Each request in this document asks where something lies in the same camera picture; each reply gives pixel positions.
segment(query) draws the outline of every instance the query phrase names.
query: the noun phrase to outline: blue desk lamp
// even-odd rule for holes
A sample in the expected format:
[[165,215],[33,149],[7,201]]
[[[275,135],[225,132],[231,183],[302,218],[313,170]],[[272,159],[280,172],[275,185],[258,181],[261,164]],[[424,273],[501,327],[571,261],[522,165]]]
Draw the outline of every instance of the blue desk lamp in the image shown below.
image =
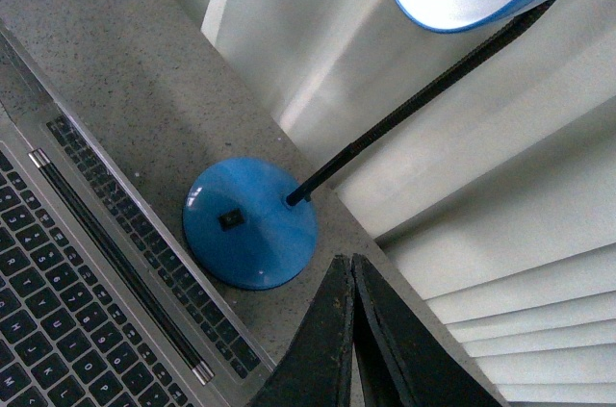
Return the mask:
[[310,194],[366,147],[525,32],[554,0],[396,0],[419,25],[440,33],[514,17],[494,36],[352,142],[303,184],[284,169],[234,158],[206,169],[192,185],[183,221],[196,259],[218,279],[249,290],[298,275],[317,245]]

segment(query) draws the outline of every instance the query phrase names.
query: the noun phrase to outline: speckled countertop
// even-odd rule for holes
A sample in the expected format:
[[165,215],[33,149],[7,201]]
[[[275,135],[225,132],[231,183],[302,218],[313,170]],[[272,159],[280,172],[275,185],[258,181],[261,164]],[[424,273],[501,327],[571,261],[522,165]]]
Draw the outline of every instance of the speckled countertop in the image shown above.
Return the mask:
[[[252,156],[298,180],[313,170],[174,0],[1,1],[5,24],[177,239],[186,192],[207,166]],[[321,188],[314,203],[318,248],[296,279],[267,292],[213,280],[274,361],[289,346],[331,258],[363,253],[481,378],[338,198]],[[361,396],[353,403],[361,404]]]

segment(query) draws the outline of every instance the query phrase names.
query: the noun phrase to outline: laptop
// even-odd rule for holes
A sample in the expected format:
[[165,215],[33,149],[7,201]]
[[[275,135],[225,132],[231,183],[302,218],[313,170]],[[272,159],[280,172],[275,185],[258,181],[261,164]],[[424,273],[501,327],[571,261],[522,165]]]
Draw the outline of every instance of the laptop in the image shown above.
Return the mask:
[[245,405],[273,362],[0,23],[0,405]]

